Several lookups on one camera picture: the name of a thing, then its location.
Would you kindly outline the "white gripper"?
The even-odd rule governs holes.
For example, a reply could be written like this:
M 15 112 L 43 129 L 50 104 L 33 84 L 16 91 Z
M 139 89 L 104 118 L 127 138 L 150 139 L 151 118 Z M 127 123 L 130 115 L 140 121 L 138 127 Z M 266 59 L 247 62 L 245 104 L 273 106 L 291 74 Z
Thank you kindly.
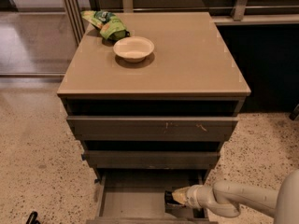
M 193 209 L 209 208 L 215 202 L 213 189 L 205 185 L 193 185 L 176 189 L 172 192 L 173 199 Z

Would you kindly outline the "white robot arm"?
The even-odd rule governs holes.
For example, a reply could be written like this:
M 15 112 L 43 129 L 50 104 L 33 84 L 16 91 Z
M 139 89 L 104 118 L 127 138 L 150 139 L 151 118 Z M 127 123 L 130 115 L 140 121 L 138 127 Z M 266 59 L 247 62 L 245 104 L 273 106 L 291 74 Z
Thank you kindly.
M 279 190 L 228 180 L 212 186 L 193 185 L 166 192 L 167 204 L 206 208 L 220 217 L 238 217 L 245 205 L 274 219 L 273 224 L 299 224 L 299 170 L 290 173 Z

